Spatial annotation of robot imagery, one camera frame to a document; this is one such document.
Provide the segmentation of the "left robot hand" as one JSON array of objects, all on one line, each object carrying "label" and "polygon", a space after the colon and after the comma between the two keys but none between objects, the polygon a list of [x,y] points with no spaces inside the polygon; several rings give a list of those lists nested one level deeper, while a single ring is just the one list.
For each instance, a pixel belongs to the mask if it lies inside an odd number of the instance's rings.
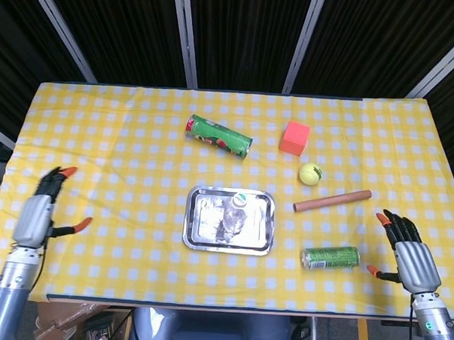
[{"label": "left robot hand", "polygon": [[74,226],[53,226],[52,215],[59,192],[64,181],[76,171],[77,168],[74,166],[68,168],[58,166],[42,177],[34,195],[23,203],[12,234],[12,239],[17,245],[37,249],[44,246],[49,238],[74,235],[83,232],[90,225],[92,217],[85,218]]}]

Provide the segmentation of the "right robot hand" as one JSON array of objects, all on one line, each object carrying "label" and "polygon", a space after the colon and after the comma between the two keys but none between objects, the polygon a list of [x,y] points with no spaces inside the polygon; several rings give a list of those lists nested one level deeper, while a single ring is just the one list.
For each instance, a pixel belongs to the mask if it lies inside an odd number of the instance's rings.
[{"label": "right robot hand", "polygon": [[376,218],[387,235],[397,271],[383,272],[375,266],[367,265],[369,273],[377,279],[402,284],[413,295],[435,292],[441,285],[439,272],[416,225],[407,217],[393,214],[387,209],[377,213]]}]

